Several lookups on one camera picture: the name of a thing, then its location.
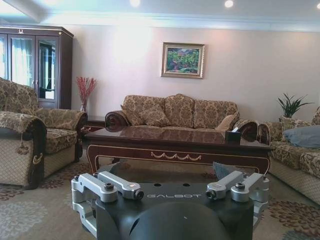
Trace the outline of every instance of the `floral patterned carpet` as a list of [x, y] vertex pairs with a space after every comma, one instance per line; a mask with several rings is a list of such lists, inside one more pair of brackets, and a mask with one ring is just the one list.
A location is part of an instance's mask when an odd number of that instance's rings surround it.
[[[136, 182], [209, 183], [210, 166], [122, 160], [117, 175]], [[84, 154], [44, 180], [35, 190], [0, 184], [0, 240], [92, 240], [72, 210], [70, 181], [89, 172]], [[273, 176], [269, 208], [253, 232], [254, 240], [320, 240], [320, 207]]]

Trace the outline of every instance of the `picture frame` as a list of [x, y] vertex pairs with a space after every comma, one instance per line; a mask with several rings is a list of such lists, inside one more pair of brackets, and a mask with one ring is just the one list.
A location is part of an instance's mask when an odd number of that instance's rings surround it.
[[204, 78], [205, 45], [164, 42], [161, 77]]

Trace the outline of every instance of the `screw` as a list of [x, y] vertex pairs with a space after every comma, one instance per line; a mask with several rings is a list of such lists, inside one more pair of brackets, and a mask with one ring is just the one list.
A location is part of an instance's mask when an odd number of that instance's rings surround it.
[[214, 191], [209, 190], [205, 192], [205, 195], [208, 197], [208, 199], [214, 199], [216, 197], [216, 193]]
[[140, 191], [140, 190], [137, 190], [137, 191], [135, 191], [135, 193], [134, 193], [134, 199], [142, 199], [143, 197], [144, 197], [144, 192], [143, 191]]
[[243, 189], [245, 189], [246, 186], [243, 183], [238, 182], [235, 184], [235, 187], [239, 190], [243, 190]]
[[111, 191], [111, 190], [114, 189], [114, 185], [111, 184], [111, 183], [106, 183], [106, 184], [104, 185], [104, 188], [105, 188], [106, 190]]

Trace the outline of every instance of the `beige wall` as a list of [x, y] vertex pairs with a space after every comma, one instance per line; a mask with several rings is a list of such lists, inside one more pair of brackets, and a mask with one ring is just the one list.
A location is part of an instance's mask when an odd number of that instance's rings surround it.
[[[126, 95], [234, 101], [241, 118], [276, 121], [283, 92], [320, 101], [320, 34], [189, 28], [66, 25], [73, 42], [72, 108], [80, 108], [76, 76], [96, 78], [88, 114], [119, 110]], [[161, 76], [162, 42], [206, 44], [204, 79]]]

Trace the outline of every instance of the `tissue box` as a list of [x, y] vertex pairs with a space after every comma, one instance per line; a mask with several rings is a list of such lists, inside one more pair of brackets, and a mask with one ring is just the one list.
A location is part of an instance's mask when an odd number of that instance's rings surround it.
[[240, 145], [240, 139], [241, 139], [241, 132], [225, 131], [225, 137], [224, 137], [225, 144]]

